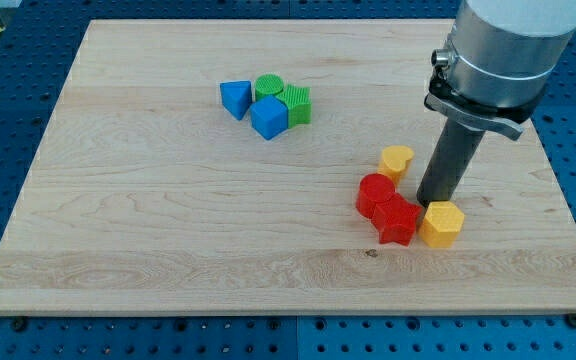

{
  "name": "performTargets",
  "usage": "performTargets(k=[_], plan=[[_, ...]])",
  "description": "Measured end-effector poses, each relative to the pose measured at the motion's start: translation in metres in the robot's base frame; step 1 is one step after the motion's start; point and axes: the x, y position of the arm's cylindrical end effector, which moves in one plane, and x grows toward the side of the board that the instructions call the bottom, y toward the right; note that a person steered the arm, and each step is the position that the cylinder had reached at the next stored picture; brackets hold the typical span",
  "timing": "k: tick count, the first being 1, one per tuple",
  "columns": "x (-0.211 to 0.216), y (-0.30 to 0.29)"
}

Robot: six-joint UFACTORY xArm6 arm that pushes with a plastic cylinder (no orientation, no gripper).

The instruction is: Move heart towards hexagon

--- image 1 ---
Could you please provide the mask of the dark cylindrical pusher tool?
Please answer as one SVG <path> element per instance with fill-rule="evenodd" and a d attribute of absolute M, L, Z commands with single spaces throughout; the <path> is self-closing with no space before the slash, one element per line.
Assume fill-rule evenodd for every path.
<path fill-rule="evenodd" d="M 452 198 L 484 134 L 452 119 L 446 121 L 417 190 L 422 206 Z"/>

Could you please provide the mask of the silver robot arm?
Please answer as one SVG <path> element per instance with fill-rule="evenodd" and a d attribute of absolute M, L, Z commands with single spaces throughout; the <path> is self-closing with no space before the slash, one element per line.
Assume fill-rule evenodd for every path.
<path fill-rule="evenodd" d="M 446 123 L 417 190 L 451 199 L 487 132 L 517 140 L 576 30 L 576 0 L 463 0 L 424 99 Z"/>

